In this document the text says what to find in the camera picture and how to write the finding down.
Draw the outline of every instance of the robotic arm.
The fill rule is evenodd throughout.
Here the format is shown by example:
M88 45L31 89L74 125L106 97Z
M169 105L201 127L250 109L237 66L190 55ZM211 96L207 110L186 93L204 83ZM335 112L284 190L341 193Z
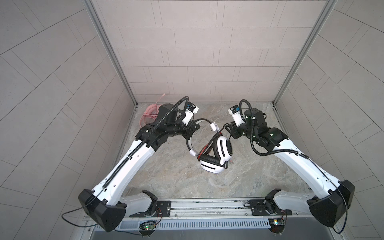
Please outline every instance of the robotic arm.
M198 108L190 103L188 97L182 98L175 105L164 104L159 108L155 122L142 127L135 141L113 170L92 190L84 189L79 201L85 212L104 230L114 230L125 215L138 212L152 216L157 207L157 197L148 192L124 198L120 197L124 189L144 162L151 157L168 137L182 135L186 139L189 152L198 158L204 170L219 173L228 167L227 161L232 156L232 146L221 133L222 129L207 120L191 121ZM185 101L183 110L178 105ZM242 113L241 104L246 103L249 109ZM233 106L228 111L233 122L225 124L234 139L246 136L251 147L261 156L275 154L287 163L314 191L311 194L285 192L281 189L271 191L265 197L265 210L274 215L281 209L290 209L312 214L319 222L333 227L350 207L354 186L348 180L343 182L316 165L303 154L294 143L278 128L269 128L264 113L252 108L248 101L241 100L240 107ZM191 143L191 137L200 128L199 123L207 121L215 132L211 141L197 153ZM264 147L268 152L260 153L253 142ZM214 157L208 155L213 149Z

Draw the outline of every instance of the work surface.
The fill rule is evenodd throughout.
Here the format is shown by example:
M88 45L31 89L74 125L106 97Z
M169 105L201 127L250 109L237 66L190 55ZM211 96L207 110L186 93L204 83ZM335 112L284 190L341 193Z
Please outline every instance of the work surface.
M197 118L207 118L221 128L225 123L233 121L228 109L238 103L198 104ZM138 133L139 119L149 105L140 104L129 131L125 154ZM278 127L269 103L253 103L267 114L269 127ZM206 122L192 137L192 145L200 151L213 136L213 131ZM169 137L155 154L139 169L127 186L124 196L148 190L160 199L165 198L219 198L219 197L264 197L271 190L281 188L290 192L309 192L308 185L283 161L274 155L260 157L250 146L249 139L240 137L232 139L233 163L220 174L207 172L200 167L196 157L189 154L182 136ZM256 145L259 152L266 152Z

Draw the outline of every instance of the black mounting plate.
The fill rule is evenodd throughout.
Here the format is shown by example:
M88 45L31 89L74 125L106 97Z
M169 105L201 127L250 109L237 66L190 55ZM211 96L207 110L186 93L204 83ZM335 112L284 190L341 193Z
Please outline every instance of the black mounting plate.
M253 209L251 208L252 211L252 216L283 216L285 214L287 215L292 215L291 210L284 210L285 213L277 213L276 215L271 215L265 210L265 205L264 205L264 199L252 199L248 201L250 204L255 204L255 205L260 205L256 206Z
M163 217L170 216L170 201L157 201L156 206L160 208ZM136 214L130 215L129 217L148 217L148 216L145 216L144 213L142 212L138 212Z

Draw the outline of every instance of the side wall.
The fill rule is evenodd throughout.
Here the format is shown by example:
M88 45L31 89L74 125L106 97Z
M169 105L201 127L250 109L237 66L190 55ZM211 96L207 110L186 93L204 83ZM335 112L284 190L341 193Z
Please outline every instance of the side wall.
M3 0L0 33L0 238L67 240L134 106L81 0Z
M94 0L138 102L271 102L325 1Z
M384 2L339 0L277 104L295 144L348 179L348 227L384 239Z

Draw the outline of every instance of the pink cable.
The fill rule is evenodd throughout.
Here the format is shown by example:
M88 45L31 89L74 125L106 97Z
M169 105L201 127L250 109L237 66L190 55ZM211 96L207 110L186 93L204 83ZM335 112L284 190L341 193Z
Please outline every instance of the pink cable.
M157 115L159 114L159 107L161 106L161 104L158 105L157 102L160 101L160 99L164 97L164 95L165 93L156 101L155 104L151 104L147 107L144 114L140 118L140 121L139 121L140 127L143 127L142 123L144 126L150 123L147 120L153 119L153 121L151 122L154 122L154 120L156 120Z

